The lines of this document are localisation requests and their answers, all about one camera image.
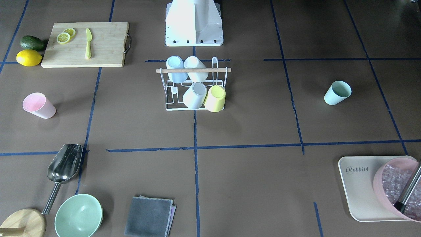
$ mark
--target mint green bowl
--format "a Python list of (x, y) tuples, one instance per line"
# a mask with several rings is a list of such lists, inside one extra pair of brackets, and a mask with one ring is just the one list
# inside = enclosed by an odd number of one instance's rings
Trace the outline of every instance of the mint green bowl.
[(102, 222), (102, 207), (89, 194), (77, 194), (60, 206), (54, 220), (59, 237), (90, 237)]

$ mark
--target green knife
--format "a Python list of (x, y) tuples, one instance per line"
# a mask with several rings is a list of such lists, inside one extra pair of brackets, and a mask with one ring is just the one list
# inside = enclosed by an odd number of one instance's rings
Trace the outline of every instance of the green knife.
[(91, 58), (91, 40), (92, 40), (92, 33), (89, 30), (89, 28), (86, 28), (86, 52), (85, 52), (86, 59)]

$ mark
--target white wire rack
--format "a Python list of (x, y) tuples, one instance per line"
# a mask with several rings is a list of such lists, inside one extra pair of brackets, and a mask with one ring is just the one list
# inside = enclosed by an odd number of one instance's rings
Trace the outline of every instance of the white wire rack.
[[(192, 110), (187, 108), (182, 101), (184, 93), (193, 84), (191, 80), (186, 80), (182, 83), (173, 83), (170, 80), (165, 81), (165, 73), (212, 73), (212, 79), (206, 79), (203, 84), (206, 87), (214, 85), (222, 86), (225, 89), (226, 77), (228, 72), (231, 72), (231, 68), (223, 67), (218, 68), (218, 58), (212, 58), (212, 68), (193, 68), (193, 69), (157, 69), (156, 73), (161, 75), (162, 85), (165, 91), (165, 109), (171, 110)], [(218, 73), (225, 73), (224, 80), (218, 79)], [(198, 110), (205, 110), (206, 108), (202, 105)]]

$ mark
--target towel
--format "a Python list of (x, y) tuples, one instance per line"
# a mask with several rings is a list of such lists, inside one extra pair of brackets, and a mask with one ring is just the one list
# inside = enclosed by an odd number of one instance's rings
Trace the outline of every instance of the towel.
[(173, 201), (170, 199), (133, 197), (124, 235), (167, 237), (173, 209)]

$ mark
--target round wooden board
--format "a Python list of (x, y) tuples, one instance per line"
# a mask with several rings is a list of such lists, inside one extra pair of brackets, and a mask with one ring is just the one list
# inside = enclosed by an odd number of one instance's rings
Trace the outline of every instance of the round wooden board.
[(38, 210), (27, 208), (19, 210), (3, 222), (0, 228), (21, 228), (21, 237), (43, 237), (45, 233), (45, 219)]

